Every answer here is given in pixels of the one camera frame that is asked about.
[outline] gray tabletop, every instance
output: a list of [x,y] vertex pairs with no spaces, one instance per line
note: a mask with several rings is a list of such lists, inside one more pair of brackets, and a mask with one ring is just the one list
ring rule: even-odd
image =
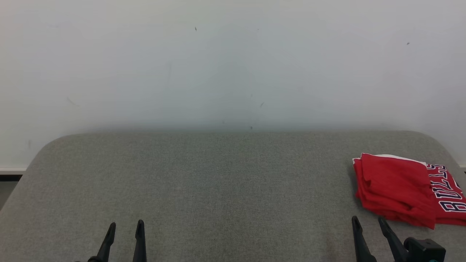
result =
[[[132,261],[145,221],[148,261],[355,261],[351,217],[391,261],[377,217],[354,197],[351,159],[394,154],[466,177],[434,139],[408,131],[112,133],[45,146],[0,211],[0,261],[87,261],[111,222],[110,261]],[[466,227],[389,221],[466,258]]]

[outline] red fabric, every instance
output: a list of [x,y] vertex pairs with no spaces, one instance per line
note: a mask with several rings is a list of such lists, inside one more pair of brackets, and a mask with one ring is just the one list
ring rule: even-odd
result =
[[438,224],[466,226],[466,199],[461,188],[444,165],[427,165],[435,195]]
[[353,166],[364,208],[431,229],[435,223],[466,226],[466,199],[445,166],[365,153]]

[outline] red folded shirt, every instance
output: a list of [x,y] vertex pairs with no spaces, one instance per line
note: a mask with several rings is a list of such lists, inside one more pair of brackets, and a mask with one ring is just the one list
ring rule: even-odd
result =
[[443,165],[365,153],[353,162],[364,208],[415,226],[466,226],[466,201]]

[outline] white wall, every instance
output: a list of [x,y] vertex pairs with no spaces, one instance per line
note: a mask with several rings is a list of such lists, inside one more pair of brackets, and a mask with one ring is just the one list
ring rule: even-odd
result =
[[67,134],[251,126],[421,131],[466,164],[465,14],[462,0],[3,0],[0,167]]

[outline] gray floor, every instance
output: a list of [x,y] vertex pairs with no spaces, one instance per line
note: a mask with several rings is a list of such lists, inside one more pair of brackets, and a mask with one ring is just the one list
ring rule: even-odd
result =
[[0,209],[3,207],[11,192],[13,192],[17,181],[0,182]]

